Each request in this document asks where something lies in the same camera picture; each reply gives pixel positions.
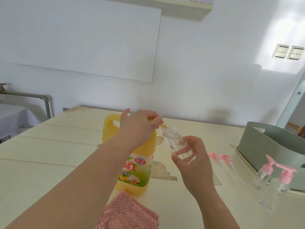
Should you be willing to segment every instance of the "shelf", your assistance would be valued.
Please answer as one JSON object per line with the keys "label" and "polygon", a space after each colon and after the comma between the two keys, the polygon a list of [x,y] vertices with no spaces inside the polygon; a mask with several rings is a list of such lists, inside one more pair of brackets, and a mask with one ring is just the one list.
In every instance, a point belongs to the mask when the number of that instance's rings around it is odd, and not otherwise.
{"label": "shelf", "polygon": [[148,7],[162,8],[162,15],[201,21],[213,5],[190,0],[111,0]]}

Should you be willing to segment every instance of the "bottle label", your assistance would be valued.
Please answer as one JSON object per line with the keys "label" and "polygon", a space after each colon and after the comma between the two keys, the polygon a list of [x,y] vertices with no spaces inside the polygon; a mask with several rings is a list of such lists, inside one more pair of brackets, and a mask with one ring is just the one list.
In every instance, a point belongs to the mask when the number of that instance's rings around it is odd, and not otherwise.
{"label": "bottle label", "polygon": [[124,164],[119,180],[134,186],[146,186],[150,178],[153,156],[154,154],[150,157],[131,154]]}

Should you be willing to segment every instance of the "pink towel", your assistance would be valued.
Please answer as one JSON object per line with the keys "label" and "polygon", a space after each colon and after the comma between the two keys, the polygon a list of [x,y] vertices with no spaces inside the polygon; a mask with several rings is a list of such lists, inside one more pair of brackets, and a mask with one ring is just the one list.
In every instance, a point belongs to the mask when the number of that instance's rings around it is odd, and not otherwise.
{"label": "pink towel", "polygon": [[122,191],[105,207],[96,229],[155,229],[158,228],[158,217]]}

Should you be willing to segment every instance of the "sunlight on wall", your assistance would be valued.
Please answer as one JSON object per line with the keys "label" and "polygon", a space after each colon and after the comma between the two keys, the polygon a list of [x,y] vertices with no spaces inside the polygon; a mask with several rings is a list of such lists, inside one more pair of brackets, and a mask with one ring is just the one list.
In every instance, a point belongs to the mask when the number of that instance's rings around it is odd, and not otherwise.
{"label": "sunlight on wall", "polygon": [[277,44],[305,46],[305,0],[280,0],[257,53],[255,63],[262,69],[297,74],[304,66],[305,56],[299,61],[272,58]]}

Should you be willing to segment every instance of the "switch panel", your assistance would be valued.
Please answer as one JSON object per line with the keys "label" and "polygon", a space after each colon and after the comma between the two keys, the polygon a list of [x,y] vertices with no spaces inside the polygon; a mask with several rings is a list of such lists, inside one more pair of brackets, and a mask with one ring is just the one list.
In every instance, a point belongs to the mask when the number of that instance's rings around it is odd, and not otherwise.
{"label": "switch panel", "polygon": [[272,57],[285,58],[289,50],[288,45],[277,44]]}
{"label": "switch panel", "polygon": [[292,46],[287,59],[299,60],[304,52],[304,47]]}

